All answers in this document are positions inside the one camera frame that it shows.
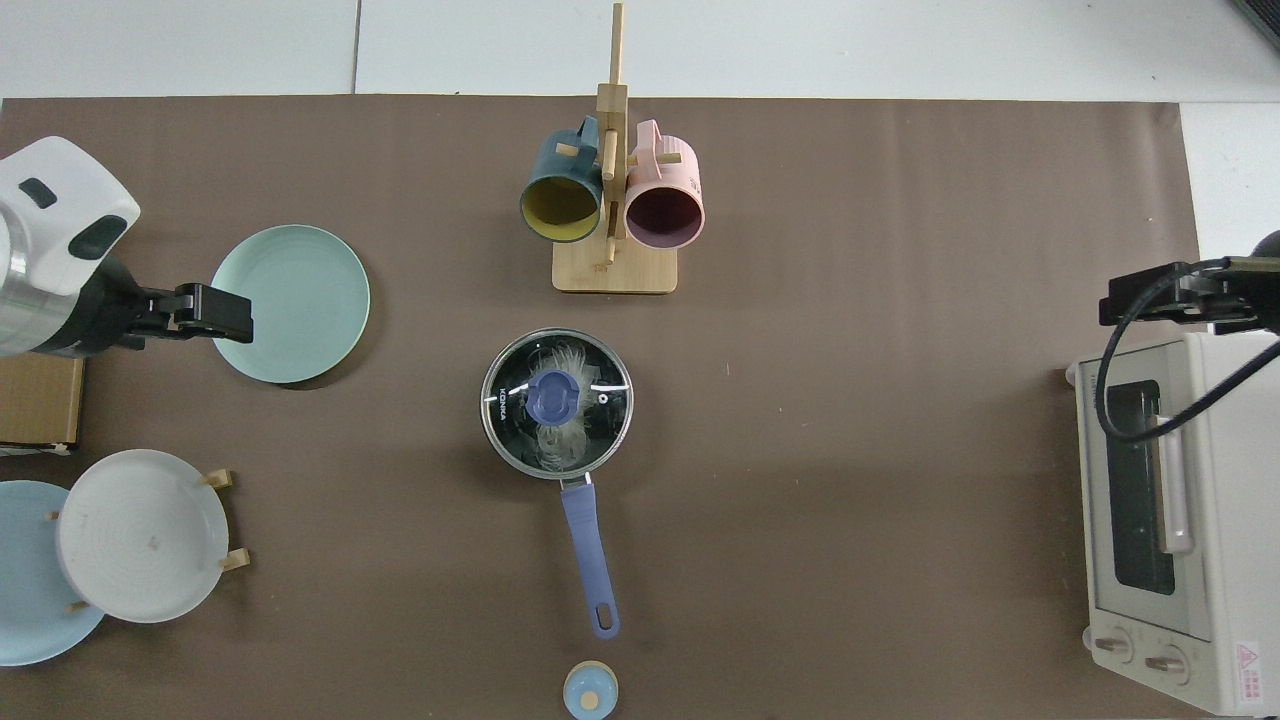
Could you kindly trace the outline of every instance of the oven door handle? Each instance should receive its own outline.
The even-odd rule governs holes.
[[[1155,424],[1169,418],[1153,415]],[[1190,519],[1187,512],[1187,473],[1183,461],[1183,430],[1156,438],[1156,529],[1160,551],[1185,555],[1196,543],[1192,541]]]

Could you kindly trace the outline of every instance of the mug handle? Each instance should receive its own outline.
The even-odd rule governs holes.
[[[577,158],[573,161],[573,169],[580,173],[590,170],[599,151],[600,123],[595,115],[586,115],[577,128]]]
[[[644,167],[657,173],[662,179],[662,165],[658,164],[658,120],[645,120],[636,126],[636,167]]]

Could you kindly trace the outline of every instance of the light blue plate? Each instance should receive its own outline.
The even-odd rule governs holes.
[[[369,320],[369,277],[337,236],[311,225],[255,233],[227,255],[214,287],[253,302],[253,342],[215,340],[233,368],[269,383],[329,370]]]
[[[84,607],[58,562],[58,523],[67,491],[33,480],[0,482],[0,666],[31,665],[84,639],[102,611]]]

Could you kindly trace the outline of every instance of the oven glass window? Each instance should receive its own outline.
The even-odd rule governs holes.
[[[1147,427],[1160,411],[1160,386],[1143,380],[1107,388],[1115,425],[1126,433]],[[1156,529],[1156,446],[1107,438],[1111,477],[1111,547],[1116,580],[1160,594],[1174,594],[1174,556],[1161,552]]]

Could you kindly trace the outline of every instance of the warning label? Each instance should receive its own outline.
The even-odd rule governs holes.
[[[1262,659],[1257,642],[1235,643],[1235,676],[1242,705],[1262,703]]]

